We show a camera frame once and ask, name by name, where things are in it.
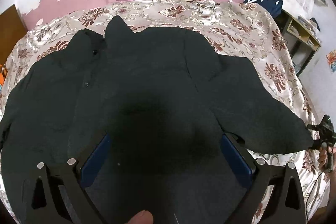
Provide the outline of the person's left hand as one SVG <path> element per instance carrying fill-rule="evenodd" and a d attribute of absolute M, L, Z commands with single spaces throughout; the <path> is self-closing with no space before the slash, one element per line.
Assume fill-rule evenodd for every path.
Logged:
<path fill-rule="evenodd" d="M 135 216 L 133 216 L 127 224 L 153 224 L 154 219 L 151 212 L 147 210 L 140 211 Z"/>

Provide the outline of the person's right hand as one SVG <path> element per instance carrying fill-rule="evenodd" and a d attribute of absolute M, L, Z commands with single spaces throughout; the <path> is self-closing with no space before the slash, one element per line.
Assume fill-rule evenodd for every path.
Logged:
<path fill-rule="evenodd" d="M 335 166 L 332 169 L 327 169 L 326 165 L 329 162 L 328 156 L 333 155 L 333 161 L 335 164 L 335 147 L 327 147 L 323 148 L 321 147 L 319 149 L 319 157 L 318 157 L 318 167 L 321 171 L 324 173 L 334 173 Z"/>

